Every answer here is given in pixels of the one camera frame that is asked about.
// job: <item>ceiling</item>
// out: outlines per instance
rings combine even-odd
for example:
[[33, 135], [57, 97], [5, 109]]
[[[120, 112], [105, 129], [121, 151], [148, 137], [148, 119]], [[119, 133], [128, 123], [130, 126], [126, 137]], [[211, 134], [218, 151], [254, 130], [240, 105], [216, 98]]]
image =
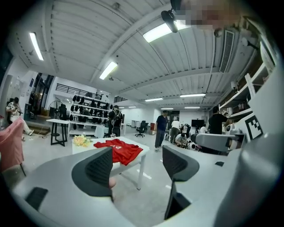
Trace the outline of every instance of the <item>ceiling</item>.
[[[163, 97], [159, 107], [217, 104], [229, 83], [244, 72], [253, 49], [235, 39], [226, 73], [219, 71], [224, 36], [194, 27], [151, 43], [143, 34], [163, 23], [160, 14], [169, 0], [47, 0], [36, 5], [12, 29], [12, 53], [31, 69], [59, 76], [144, 103]], [[44, 61], [33, 51], [35, 32]], [[110, 61], [118, 67], [105, 79]], [[179, 98], [206, 93], [205, 98]]]

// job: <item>navy blue shirt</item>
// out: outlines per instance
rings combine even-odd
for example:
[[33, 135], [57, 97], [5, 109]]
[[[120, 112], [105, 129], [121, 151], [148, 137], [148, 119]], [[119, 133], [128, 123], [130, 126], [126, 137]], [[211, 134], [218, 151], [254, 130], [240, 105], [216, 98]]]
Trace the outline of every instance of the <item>navy blue shirt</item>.
[[157, 118], [156, 123], [157, 123], [157, 130], [165, 132], [166, 126], [167, 126], [167, 123], [168, 123], [168, 118], [167, 117], [163, 117], [163, 115], [160, 115]]

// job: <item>red t-shirt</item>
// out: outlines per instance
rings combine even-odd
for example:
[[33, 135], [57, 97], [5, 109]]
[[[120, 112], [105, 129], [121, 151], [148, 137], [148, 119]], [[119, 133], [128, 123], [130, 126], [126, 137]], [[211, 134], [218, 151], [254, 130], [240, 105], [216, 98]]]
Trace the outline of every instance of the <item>red t-shirt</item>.
[[132, 162], [143, 150], [138, 145], [127, 144], [119, 139], [107, 140], [105, 143], [97, 142], [94, 147], [112, 147], [112, 162], [120, 162], [124, 165]]

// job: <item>black shirt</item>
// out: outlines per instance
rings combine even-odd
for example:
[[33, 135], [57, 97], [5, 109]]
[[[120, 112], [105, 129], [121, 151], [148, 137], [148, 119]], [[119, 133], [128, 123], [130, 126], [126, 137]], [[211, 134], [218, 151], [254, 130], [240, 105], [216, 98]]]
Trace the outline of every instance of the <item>black shirt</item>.
[[165, 132], [166, 126], [167, 126], [167, 123], [168, 123], [168, 118], [163, 117], [163, 115], [160, 115], [157, 118], [156, 123], [157, 123], [157, 130]]
[[122, 114], [119, 110], [111, 111], [110, 114], [108, 115], [108, 117], [110, 118], [110, 121], [116, 118], [116, 121], [114, 123], [114, 127], [120, 127], [120, 123], [122, 121]]
[[210, 133], [211, 134], [222, 134], [222, 122], [226, 122], [228, 119], [222, 114], [213, 114], [211, 118], [209, 118], [210, 124]]

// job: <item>television screen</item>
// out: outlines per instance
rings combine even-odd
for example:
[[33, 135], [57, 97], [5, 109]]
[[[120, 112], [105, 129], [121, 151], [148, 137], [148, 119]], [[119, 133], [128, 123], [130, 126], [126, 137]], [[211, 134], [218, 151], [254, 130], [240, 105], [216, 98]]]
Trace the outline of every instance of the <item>television screen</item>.
[[204, 124], [204, 120], [191, 120], [191, 127], [196, 127], [198, 126], [201, 128]]

